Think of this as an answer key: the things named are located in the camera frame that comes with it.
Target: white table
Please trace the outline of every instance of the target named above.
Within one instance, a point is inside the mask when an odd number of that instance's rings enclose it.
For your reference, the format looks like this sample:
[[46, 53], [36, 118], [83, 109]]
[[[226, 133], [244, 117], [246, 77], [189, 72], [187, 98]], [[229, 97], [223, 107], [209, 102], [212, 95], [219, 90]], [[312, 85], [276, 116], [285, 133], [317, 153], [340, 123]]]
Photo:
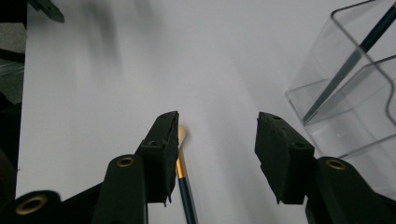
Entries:
[[[177, 110], [200, 223], [306, 223], [277, 205], [254, 154], [259, 111], [303, 132], [284, 92], [332, 10], [356, 0], [53, 0], [29, 7], [17, 196], [103, 181]], [[185, 223], [178, 187], [149, 223]]]

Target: white tabletop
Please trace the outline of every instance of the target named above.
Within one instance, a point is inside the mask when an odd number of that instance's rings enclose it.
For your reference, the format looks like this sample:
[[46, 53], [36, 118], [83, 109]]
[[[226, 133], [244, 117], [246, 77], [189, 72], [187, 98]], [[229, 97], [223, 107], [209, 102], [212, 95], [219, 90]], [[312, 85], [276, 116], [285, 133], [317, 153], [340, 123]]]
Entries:
[[[53, 0], [29, 7], [17, 196], [63, 200], [103, 181], [177, 110], [200, 223], [306, 223], [278, 205], [254, 154], [259, 111], [298, 131], [284, 92], [332, 10], [356, 0]], [[185, 223], [178, 187], [149, 223]]]

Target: brass screw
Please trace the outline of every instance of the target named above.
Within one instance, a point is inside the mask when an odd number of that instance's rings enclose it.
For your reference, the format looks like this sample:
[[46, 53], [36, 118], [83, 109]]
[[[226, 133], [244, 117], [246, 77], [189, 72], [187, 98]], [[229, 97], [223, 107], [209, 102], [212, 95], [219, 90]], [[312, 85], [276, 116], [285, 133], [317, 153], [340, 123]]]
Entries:
[[337, 160], [326, 160], [326, 164], [336, 170], [345, 170], [347, 167]]
[[132, 157], [125, 157], [117, 161], [117, 165], [122, 168], [133, 164], [134, 164], [134, 158]]
[[20, 216], [29, 215], [44, 206], [47, 203], [47, 197], [45, 195], [38, 195], [33, 198], [30, 198], [15, 209], [15, 213]]

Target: clear plastic container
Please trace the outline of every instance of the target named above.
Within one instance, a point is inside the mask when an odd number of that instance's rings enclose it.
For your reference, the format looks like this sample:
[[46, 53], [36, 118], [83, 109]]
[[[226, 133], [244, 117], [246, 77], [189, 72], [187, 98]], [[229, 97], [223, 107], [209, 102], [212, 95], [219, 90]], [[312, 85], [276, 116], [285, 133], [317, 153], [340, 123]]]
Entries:
[[368, 51], [361, 47], [393, 4], [335, 10], [286, 95], [320, 156], [352, 163], [396, 200], [396, 22]]

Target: transparent box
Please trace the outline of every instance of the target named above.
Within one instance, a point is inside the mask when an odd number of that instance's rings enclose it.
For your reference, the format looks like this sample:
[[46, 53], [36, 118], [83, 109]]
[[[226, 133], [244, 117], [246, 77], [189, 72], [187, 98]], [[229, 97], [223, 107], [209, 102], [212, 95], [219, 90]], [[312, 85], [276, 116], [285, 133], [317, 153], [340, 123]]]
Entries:
[[364, 45], [394, 4], [335, 10], [286, 96], [319, 156], [350, 162], [376, 192], [396, 200], [396, 22]]

